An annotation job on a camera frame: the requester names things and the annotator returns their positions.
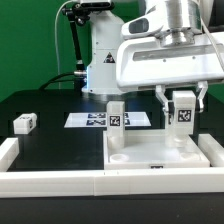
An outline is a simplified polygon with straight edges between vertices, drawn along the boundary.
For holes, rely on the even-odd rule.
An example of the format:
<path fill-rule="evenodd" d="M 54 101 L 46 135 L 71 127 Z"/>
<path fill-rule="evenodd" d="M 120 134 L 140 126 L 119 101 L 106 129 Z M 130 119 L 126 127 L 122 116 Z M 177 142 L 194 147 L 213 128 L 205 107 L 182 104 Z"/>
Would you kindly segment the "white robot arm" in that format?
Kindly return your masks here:
<path fill-rule="evenodd" d="M 123 22 L 108 12 L 92 17 L 93 55 L 85 91 L 116 95 L 153 90 L 171 111 L 168 88 L 195 85 L 202 103 L 210 84 L 224 83 L 224 32 L 205 20 L 213 0 L 144 0 L 145 14 Z"/>

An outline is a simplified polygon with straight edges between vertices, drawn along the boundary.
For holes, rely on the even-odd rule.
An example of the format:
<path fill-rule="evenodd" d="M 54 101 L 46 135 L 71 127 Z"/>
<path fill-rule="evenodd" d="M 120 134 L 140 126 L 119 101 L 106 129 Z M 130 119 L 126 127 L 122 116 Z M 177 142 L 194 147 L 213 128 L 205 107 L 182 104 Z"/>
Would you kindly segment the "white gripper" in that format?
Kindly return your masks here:
<path fill-rule="evenodd" d="M 154 37 L 127 40 L 117 52 L 116 81 L 122 91 L 153 90 L 165 114 L 173 112 L 166 88 L 197 84 L 196 111 L 204 111 L 208 83 L 224 81 L 214 47 L 205 34 L 194 37 L 192 45 L 162 47 Z"/>

